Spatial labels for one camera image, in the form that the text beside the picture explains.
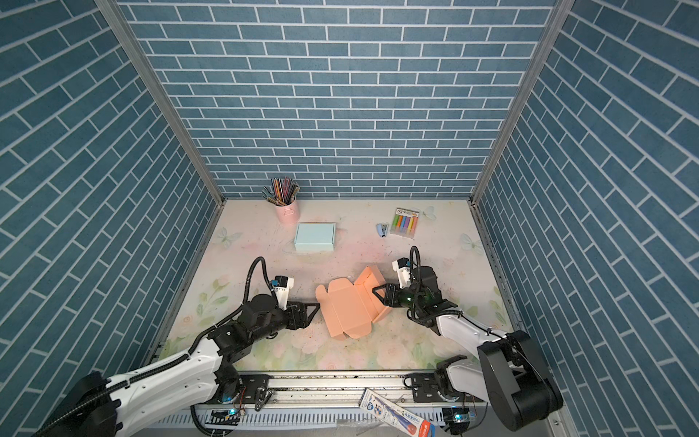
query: orange cardboard box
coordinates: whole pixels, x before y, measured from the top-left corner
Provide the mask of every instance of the orange cardboard box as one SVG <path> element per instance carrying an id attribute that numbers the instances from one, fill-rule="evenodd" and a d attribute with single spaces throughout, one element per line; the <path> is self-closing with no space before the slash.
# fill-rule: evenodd
<path id="1" fill-rule="evenodd" d="M 381 320 L 391 309 L 373 295 L 374 287 L 386 283 L 376 266 L 365 268 L 354 284 L 347 278 L 330 281 L 315 289 L 330 337 L 342 340 L 347 334 L 360 338 L 371 333 L 372 322 Z"/>

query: table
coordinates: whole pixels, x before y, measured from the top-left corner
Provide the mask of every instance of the table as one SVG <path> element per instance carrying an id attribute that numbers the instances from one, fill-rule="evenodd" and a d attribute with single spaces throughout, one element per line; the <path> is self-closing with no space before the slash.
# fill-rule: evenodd
<path id="1" fill-rule="evenodd" d="M 422 265 L 434 268 L 442 295 L 467 315 L 488 326 L 511 331 L 503 300 L 483 251 L 466 201 L 448 200 L 304 200 L 302 222 L 335 222 L 333 252 L 297 253 L 296 225 L 281 225 L 265 201 L 228 201 L 208 243 L 193 282 L 179 309 L 160 359 L 187 349 L 197 333 L 237 308 L 252 260 L 265 257 L 270 278 L 293 276 L 289 300 L 315 301 L 318 284 L 354 279 L 367 265 L 377 265 L 387 282 L 398 282 L 391 263 L 420 249 Z M 389 222 L 396 208 L 420 211 L 415 239 L 380 238 L 377 223 Z M 264 287 L 260 266 L 250 298 Z M 340 369 L 426 369 L 457 354 L 468 355 L 454 341 L 411 322 L 394 308 L 373 325 L 368 336 L 330 338 L 318 312 L 306 329 L 282 330 L 262 340 L 236 363 L 242 371 Z"/>

